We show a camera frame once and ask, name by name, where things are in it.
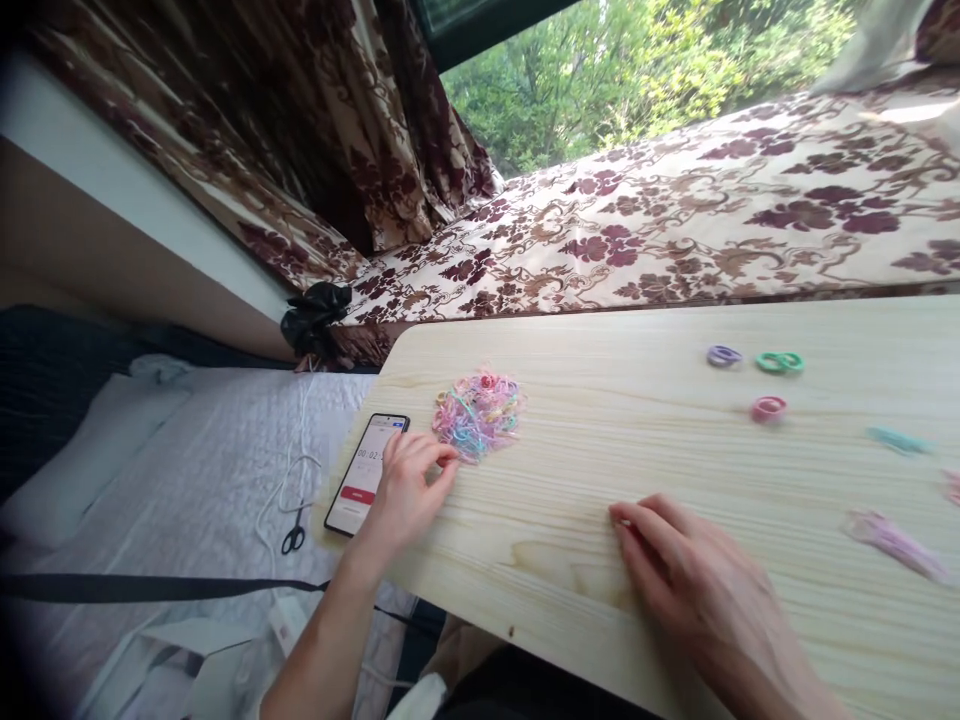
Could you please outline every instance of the hand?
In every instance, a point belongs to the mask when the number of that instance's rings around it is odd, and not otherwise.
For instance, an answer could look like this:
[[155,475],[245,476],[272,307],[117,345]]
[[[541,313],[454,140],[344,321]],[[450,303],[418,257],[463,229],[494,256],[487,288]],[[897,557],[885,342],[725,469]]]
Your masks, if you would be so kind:
[[[454,448],[431,435],[395,433],[383,451],[383,475],[373,506],[347,552],[362,554],[364,564],[382,576],[430,527],[453,489],[458,457]],[[427,485],[425,476],[434,463],[443,472]]]
[[737,718],[849,717],[733,538],[664,495],[611,505],[610,517],[650,612]]

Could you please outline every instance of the white wall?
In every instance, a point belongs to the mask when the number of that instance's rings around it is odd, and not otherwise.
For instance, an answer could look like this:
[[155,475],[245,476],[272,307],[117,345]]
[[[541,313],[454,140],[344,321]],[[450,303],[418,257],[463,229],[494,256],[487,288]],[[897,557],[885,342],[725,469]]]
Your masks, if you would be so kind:
[[292,360],[273,318],[0,138],[0,308],[173,323]]
[[4,73],[0,134],[148,237],[279,322],[291,294],[36,60]]

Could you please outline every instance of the fabric cushion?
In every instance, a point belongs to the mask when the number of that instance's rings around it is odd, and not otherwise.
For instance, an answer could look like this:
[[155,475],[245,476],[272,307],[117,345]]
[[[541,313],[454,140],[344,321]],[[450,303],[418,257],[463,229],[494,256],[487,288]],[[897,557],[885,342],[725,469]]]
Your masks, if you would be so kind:
[[958,98],[960,70],[926,68],[514,178],[371,259],[331,334],[379,365],[418,322],[955,291],[960,157],[937,114]]
[[960,64],[960,0],[934,0],[917,30],[917,60]]
[[72,538],[124,464],[190,396],[152,378],[113,375],[66,447],[0,510],[0,524],[51,550]]

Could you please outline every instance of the smartphone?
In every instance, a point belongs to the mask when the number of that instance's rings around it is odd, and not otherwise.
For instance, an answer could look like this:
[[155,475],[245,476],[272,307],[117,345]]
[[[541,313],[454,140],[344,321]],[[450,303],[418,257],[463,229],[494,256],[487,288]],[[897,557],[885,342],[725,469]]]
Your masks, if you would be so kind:
[[347,474],[337,490],[337,497],[323,521],[327,530],[347,537],[357,534],[377,496],[380,475],[383,473],[383,449],[387,440],[398,430],[406,432],[409,426],[410,418],[405,415],[377,413],[370,417],[367,429],[360,438],[360,446],[353,454]]

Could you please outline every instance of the pile of hair ties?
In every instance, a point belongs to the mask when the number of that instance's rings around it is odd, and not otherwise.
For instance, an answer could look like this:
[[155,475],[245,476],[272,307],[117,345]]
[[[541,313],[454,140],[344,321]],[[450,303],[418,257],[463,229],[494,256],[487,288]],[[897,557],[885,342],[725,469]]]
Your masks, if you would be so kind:
[[433,431],[440,442],[460,451],[463,462],[476,465],[517,439],[525,403],[516,382],[484,367],[479,375],[461,378],[440,393]]

